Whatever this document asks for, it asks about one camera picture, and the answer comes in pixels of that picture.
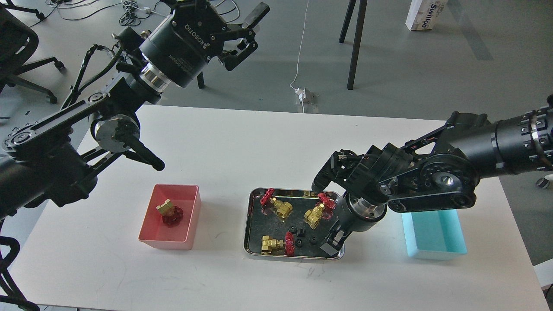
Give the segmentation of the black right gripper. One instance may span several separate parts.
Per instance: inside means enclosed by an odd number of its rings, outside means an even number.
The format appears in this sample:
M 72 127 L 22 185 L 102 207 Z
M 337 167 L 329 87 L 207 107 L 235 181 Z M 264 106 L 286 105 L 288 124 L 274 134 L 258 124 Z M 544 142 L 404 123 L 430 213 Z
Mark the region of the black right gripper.
M 386 215 L 387 205 L 374 204 L 345 192 L 338 199 L 335 211 L 338 230 L 328 234 L 320 246 L 329 258 L 341 256 L 343 243 L 351 232 L 366 232 L 381 221 Z

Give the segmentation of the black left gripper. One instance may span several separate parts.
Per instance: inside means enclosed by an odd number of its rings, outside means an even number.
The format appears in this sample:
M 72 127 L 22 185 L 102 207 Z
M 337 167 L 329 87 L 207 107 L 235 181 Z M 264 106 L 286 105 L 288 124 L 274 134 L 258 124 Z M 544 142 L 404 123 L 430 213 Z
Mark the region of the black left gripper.
M 147 61 L 171 82 L 186 87 L 209 60 L 218 57 L 232 71 L 256 49 L 254 27 L 269 13 L 260 2 L 241 24 L 226 25 L 207 0 L 171 0 L 171 14 L 142 43 Z M 240 39 L 232 51 L 226 41 Z

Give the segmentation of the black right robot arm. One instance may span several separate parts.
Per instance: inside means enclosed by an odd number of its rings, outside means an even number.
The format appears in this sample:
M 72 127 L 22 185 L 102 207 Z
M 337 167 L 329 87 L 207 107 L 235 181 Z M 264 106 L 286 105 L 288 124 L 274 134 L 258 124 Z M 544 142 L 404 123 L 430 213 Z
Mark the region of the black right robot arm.
M 475 205 L 483 178 L 551 171 L 552 108 L 549 96 L 543 108 L 494 123 L 486 114 L 455 111 L 444 126 L 403 147 L 335 151 L 312 183 L 316 193 L 332 182 L 345 189 L 321 249 L 334 256 L 352 232 L 369 230 L 388 209 L 465 209 Z

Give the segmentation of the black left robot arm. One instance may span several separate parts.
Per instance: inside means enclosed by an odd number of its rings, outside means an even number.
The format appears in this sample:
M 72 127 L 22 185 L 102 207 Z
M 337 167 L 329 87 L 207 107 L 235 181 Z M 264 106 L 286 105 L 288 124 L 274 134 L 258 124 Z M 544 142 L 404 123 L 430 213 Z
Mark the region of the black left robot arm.
M 270 8 L 261 2 L 242 23 L 227 23 L 207 0 L 168 0 L 152 33 L 127 27 L 114 36 L 109 64 L 81 85 L 63 108 L 12 131 L 1 143 L 1 219 L 51 200 L 62 207 L 88 198 L 97 175 L 120 156 L 162 171 L 140 142 L 137 110 L 156 104 L 174 83 L 186 87 L 215 57 L 231 71 L 257 49 L 254 27 Z

